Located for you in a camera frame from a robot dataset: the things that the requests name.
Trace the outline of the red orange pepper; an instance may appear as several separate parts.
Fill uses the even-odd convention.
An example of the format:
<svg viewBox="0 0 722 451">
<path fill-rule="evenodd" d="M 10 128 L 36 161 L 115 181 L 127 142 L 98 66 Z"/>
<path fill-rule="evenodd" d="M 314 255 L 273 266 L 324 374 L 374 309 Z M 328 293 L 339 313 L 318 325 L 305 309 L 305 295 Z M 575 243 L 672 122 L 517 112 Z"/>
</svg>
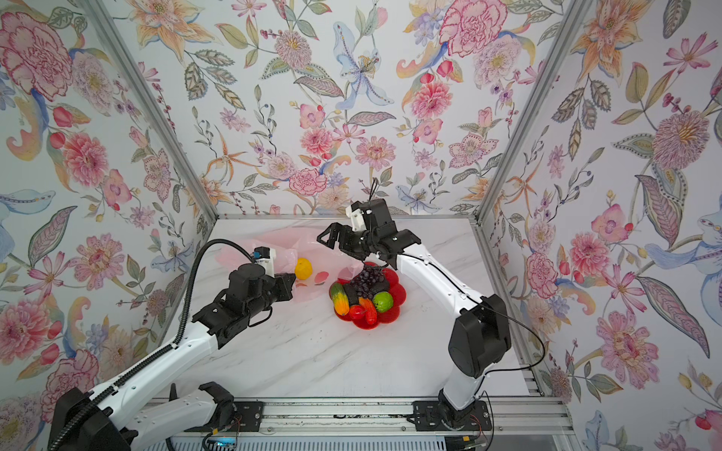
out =
<svg viewBox="0 0 722 451">
<path fill-rule="evenodd" d="M 363 309 L 363 313 L 361 314 L 359 319 L 366 327 L 375 327 L 378 323 L 378 312 L 374 303 L 370 299 L 360 298 L 359 305 Z"/>
</svg>

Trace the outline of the green yellow mango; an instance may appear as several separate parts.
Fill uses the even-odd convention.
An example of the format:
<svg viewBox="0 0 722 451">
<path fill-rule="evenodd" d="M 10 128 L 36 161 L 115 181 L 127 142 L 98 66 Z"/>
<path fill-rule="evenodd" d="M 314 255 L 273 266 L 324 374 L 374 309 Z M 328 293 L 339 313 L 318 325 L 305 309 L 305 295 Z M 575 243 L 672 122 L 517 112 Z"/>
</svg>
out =
<svg viewBox="0 0 722 451">
<path fill-rule="evenodd" d="M 338 316 L 345 317 L 349 314 L 350 301 L 342 284 L 334 282 L 329 289 L 329 297 Z"/>
</svg>

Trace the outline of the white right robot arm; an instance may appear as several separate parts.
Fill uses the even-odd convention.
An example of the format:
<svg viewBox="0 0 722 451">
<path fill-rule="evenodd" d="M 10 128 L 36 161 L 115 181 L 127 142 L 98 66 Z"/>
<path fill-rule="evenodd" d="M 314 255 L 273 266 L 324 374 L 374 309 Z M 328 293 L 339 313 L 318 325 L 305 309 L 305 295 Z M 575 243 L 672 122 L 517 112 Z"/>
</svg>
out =
<svg viewBox="0 0 722 451">
<path fill-rule="evenodd" d="M 447 350 L 454 364 L 438 394 L 437 421 L 460 430 L 474 414 L 486 375 L 511 350 L 510 319 L 503 300 L 471 289 L 438 262 L 421 239 L 399 229 L 382 199 L 355 202 L 350 223 L 332 223 L 317 242 L 359 261 L 378 257 L 438 302 L 454 319 Z"/>
</svg>

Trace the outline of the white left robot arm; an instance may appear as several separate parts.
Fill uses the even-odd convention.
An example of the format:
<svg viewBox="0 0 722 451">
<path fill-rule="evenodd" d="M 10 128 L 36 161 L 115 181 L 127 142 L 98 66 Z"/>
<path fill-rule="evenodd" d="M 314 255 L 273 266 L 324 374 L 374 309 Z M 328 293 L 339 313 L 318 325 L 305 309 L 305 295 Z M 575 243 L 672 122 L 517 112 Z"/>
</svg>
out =
<svg viewBox="0 0 722 451">
<path fill-rule="evenodd" d="M 209 381 L 188 395 L 150 406 L 150 400 L 184 371 L 254 325 L 254 317 L 293 298 L 295 274 L 267 274 L 246 263 L 229 286 L 193 315 L 191 324 L 161 349 L 106 383 L 73 388 L 58 402 L 51 450 L 144 450 L 193 428 L 218 431 L 238 418 L 235 397 Z"/>
</svg>

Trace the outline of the pink plastic bag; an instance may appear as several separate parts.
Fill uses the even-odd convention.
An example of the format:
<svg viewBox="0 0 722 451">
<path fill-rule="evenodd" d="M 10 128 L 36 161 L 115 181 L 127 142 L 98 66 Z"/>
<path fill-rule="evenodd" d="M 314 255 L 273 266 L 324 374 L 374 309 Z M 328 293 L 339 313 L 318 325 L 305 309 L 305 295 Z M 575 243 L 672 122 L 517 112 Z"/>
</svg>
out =
<svg viewBox="0 0 722 451">
<path fill-rule="evenodd" d="M 313 227 L 285 227 L 253 234 L 235 234 L 229 237 L 233 242 L 252 252 L 258 246 L 276 250 L 276 273 L 294 273 L 299 257 L 308 259 L 313 267 L 310 279 L 296 279 L 293 300 L 297 303 L 327 298 L 330 286 L 344 274 L 357 275 L 363 263 L 346 256 L 338 250 L 331 250 L 316 241 L 321 233 Z"/>
</svg>

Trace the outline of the yellow bell pepper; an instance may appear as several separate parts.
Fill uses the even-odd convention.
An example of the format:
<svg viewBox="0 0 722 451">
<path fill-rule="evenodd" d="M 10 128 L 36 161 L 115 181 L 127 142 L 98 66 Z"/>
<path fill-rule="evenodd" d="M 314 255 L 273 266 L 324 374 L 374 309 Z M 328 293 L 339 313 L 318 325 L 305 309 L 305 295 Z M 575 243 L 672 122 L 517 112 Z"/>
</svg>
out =
<svg viewBox="0 0 722 451">
<path fill-rule="evenodd" d="M 313 274 L 313 267 L 311 262 L 304 257 L 299 257 L 295 265 L 294 273 L 298 280 L 306 281 L 310 279 L 310 276 L 312 276 Z"/>
</svg>

